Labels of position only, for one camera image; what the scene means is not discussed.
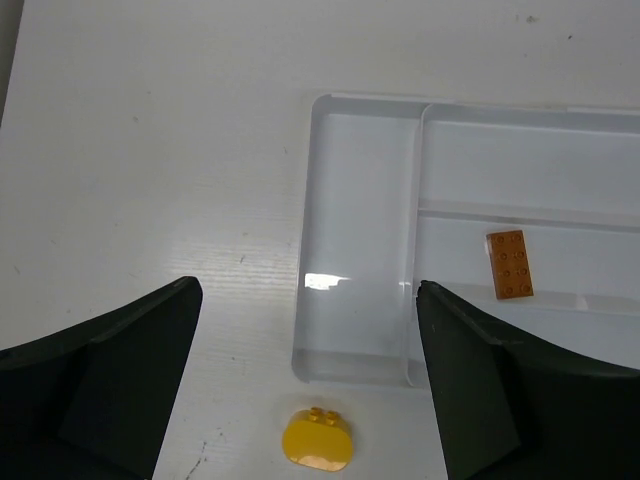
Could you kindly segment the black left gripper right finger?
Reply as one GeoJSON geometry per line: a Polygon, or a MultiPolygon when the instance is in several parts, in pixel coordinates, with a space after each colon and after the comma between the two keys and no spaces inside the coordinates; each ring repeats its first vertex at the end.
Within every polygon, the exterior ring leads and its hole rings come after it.
{"type": "Polygon", "coordinates": [[[417,318],[452,479],[635,479],[639,373],[543,340],[433,281],[417,318]]]}

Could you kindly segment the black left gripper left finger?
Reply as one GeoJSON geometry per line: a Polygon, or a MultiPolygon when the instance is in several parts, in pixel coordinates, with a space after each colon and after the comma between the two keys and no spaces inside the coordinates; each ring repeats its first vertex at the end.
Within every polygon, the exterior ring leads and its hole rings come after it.
{"type": "Polygon", "coordinates": [[[2,478],[151,478],[202,301],[186,276],[2,350],[2,478]]]}

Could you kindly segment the yellow rounded lego brick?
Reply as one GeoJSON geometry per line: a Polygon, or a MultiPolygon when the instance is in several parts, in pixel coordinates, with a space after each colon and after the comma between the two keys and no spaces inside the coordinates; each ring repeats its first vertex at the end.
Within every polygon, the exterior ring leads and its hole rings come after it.
{"type": "Polygon", "coordinates": [[[330,473],[343,470],[354,456],[349,423],[338,412],[319,407],[300,410],[290,418],[281,446],[292,463],[330,473]]]}

